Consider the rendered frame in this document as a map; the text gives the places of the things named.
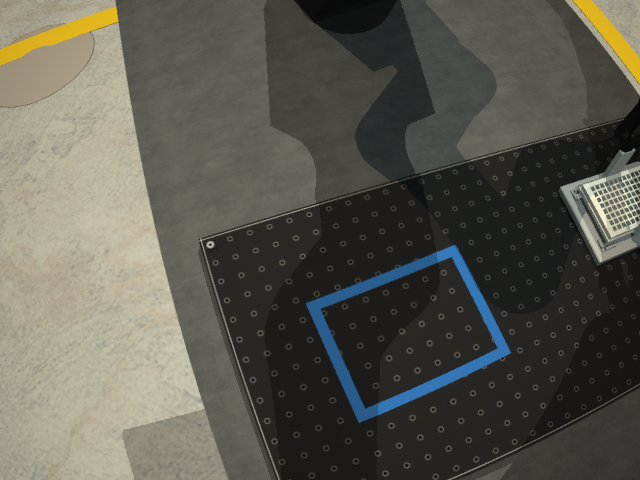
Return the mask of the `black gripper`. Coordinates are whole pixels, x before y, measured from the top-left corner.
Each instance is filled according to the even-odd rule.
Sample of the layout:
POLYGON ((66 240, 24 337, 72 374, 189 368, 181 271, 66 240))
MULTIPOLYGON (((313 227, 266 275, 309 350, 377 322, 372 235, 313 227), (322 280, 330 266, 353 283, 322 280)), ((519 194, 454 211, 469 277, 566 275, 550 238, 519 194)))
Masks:
POLYGON ((640 98, 638 104, 631 110, 625 119, 614 130, 614 134, 620 140, 619 148, 613 160, 602 175, 602 178, 620 173, 631 156, 640 146, 640 134, 631 137, 632 132, 640 125, 640 98), (627 131, 628 130, 628 131, 627 131))

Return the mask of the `blue tape outline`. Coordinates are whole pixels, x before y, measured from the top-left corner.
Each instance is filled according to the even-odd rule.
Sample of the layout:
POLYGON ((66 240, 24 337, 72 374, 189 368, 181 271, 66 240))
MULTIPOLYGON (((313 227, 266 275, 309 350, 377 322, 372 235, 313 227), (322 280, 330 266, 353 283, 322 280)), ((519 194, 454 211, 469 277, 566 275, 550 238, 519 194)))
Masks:
POLYGON ((511 353, 456 245, 332 294, 310 301, 306 303, 306 305, 359 423, 426 395, 511 353), (433 380, 365 409, 321 309, 419 271, 450 257, 452 257, 476 306, 478 307, 497 349, 433 380))

